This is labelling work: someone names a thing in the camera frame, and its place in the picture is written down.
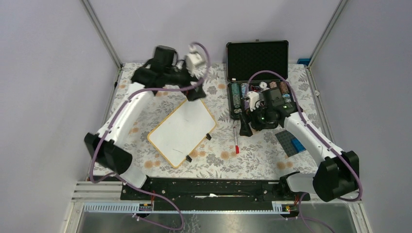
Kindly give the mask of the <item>red capped whiteboard marker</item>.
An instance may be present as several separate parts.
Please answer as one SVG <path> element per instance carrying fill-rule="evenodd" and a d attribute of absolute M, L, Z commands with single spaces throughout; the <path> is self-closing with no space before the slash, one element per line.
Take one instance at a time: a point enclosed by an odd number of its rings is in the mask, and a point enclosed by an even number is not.
<path fill-rule="evenodd" d="M 234 133 L 234 141 L 235 141 L 235 153 L 239 154 L 240 153 L 240 149 L 239 149 L 239 145 L 238 145 L 238 134 L 237 134 L 237 130 L 236 127 L 233 127 L 233 133 Z"/>

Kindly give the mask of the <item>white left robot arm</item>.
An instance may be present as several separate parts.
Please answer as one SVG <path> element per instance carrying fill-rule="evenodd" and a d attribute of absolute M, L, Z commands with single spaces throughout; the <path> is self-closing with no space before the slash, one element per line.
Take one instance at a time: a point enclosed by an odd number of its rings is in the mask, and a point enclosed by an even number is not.
<path fill-rule="evenodd" d="M 132 155 L 121 148 L 130 127 L 158 92 L 180 92 L 188 101 L 205 98 L 203 83 L 210 71 L 210 56 L 199 42 L 189 44 L 182 60 L 171 47 L 155 47 L 152 58 L 134 71 L 126 96 L 107 122 L 95 133 L 87 133 L 85 145 L 91 156 L 89 179 L 99 183 L 116 176 L 133 185 L 140 200 L 149 197 L 147 176 L 132 164 Z"/>

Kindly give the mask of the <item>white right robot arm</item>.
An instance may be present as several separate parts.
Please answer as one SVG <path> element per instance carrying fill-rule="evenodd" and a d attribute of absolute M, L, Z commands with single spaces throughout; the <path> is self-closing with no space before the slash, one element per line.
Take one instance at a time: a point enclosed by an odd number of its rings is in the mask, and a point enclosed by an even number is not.
<path fill-rule="evenodd" d="M 295 172 L 280 178 L 279 195 L 291 200 L 297 193 L 315 193 L 321 200 L 344 200 L 344 195 L 358 191 L 353 201 L 361 199 L 359 157 L 344 151 L 324 136 L 309 120 L 297 101 L 279 88 L 261 93 L 248 91 L 245 101 L 249 109 L 241 114 L 240 135 L 250 136 L 257 131 L 281 126 L 291 133 L 317 164 L 315 173 Z"/>

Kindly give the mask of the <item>yellow framed whiteboard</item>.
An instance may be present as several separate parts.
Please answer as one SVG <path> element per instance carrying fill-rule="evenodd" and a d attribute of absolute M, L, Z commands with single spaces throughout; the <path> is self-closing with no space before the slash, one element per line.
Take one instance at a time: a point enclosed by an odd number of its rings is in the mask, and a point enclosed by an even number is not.
<path fill-rule="evenodd" d="M 178 168 L 216 124 L 202 100 L 185 100 L 148 134 L 147 139 L 173 168 Z"/>

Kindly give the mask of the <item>floral patterned table mat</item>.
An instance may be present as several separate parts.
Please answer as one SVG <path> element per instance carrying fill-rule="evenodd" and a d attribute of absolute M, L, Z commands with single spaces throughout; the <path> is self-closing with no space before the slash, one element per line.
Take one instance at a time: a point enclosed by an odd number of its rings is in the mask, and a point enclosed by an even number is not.
<path fill-rule="evenodd" d="M 192 161 L 178 168 L 170 165 L 147 136 L 185 97 L 177 92 L 159 92 L 128 131 L 123 148 L 132 154 L 134 165 L 151 177 L 276 180 L 297 170 L 316 171 L 316 163 L 306 151 L 287 157 L 275 136 L 281 127 L 254 131 L 251 137 L 238 136 L 240 153 L 236 154 L 233 127 L 238 131 L 240 124 L 230 118 L 226 87 L 225 65 L 213 64 L 204 84 L 204 103 L 216 127 L 211 139 L 202 141 L 190 153 Z"/>

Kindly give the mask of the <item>green poker chip stack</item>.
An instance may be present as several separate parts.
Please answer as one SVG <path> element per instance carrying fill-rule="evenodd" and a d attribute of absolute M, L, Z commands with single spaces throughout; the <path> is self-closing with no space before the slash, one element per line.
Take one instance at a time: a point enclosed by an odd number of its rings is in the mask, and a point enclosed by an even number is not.
<path fill-rule="evenodd" d="M 240 100 L 240 88 L 237 83 L 233 83 L 231 85 L 232 89 L 232 97 L 233 97 L 233 105 L 234 108 L 240 108 L 241 107 L 241 100 Z"/>

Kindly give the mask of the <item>grey lego baseplate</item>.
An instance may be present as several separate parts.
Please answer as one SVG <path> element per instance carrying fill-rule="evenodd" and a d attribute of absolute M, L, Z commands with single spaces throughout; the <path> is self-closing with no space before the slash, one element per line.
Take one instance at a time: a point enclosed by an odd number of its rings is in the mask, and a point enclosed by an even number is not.
<path fill-rule="evenodd" d="M 296 138 L 293 134 L 288 131 L 281 131 L 275 134 L 277 140 L 281 144 L 283 150 L 285 151 L 287 157 L 292 157 L 299 153 L 296 152 L 293 145 L 291 144 L 291 140 Z"/>

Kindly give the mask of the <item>blue purple poker chip stack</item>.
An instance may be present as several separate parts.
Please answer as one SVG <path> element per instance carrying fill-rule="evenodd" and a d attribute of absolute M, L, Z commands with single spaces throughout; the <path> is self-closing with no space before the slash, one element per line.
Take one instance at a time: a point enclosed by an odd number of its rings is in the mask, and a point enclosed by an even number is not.
<path fill-rule="evenodd" d="M 249 85 L 247 83 L 242 83 L 241 87 L 241 94 L 243 98 L 246 98 L 247 93 L 249 92 Z"/>

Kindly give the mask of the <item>blue lego brick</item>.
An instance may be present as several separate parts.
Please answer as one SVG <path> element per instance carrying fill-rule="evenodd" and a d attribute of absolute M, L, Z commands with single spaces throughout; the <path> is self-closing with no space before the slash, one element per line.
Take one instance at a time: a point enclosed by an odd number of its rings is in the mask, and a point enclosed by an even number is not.
<path fill-rule="evenodd" d="M 291 140 L 291 144 L 293 145 L 294 149 L 296 150 L 297 153 L 303 152 L 306 150 L 306 148 L 303 146 L 303 144 L 297 139 L 293 138 Z"/>

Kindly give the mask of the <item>black poker chip case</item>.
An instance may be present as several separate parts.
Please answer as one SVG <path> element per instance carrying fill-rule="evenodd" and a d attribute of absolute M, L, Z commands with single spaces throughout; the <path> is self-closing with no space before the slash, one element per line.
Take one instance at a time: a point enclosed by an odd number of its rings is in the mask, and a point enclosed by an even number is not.
<path fill-rule="evenodd" d="M 225 46 L 226 79 L 228 81 L 228 104 L 230 118 L 238 120 L 232 85 L 238 87 L 247 83 L 252 75 L 262 70 L 273 71 L 285 80 L 288 79 L 289 42 L 250 41 L 228 42 Z"/>

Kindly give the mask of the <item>blue box in corner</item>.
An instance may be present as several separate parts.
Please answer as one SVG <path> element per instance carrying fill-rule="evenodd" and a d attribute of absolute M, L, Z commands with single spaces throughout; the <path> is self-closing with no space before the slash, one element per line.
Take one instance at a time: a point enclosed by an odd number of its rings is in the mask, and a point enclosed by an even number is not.
<path fill-rule="evenodd" d="M 299 65 L 305 65 L 305 66 L 309 66 L 310 62 L 311 62 L 311 59 L 310 59 L 310 58 L 299 58 L 299 59 L 297 60 L 297 64 L 299 64 Z"/>

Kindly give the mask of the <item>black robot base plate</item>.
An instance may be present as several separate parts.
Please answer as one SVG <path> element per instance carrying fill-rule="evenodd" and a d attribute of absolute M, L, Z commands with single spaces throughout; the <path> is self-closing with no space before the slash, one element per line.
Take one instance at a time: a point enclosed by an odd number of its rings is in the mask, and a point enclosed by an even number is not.
<path fill-rule="evenodd" d="M 272 211 L 273 202 L 294 205 L 303 196 L 287 188 L 285 180 L 149 177 L 141 189 L 124 185 L 120 199 L 148 201 L 156 211 L 173 211 L 173 204 L 181 211 Z"/>

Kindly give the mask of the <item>aluminium frame rail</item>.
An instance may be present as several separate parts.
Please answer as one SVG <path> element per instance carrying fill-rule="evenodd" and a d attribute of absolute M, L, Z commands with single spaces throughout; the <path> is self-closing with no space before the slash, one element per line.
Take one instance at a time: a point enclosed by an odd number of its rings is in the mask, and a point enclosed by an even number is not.
<path fill-rule="evenodd" d="M 183 214 L 289 214 L 287 207 L 297 211 L 293 200 L 258 200 L 250 196 L 215 194 L 155 198 L 140 193 L 122 182 L 78 182 L 73 202 L 83 202 L 85 210 L 102 213 Z"/>

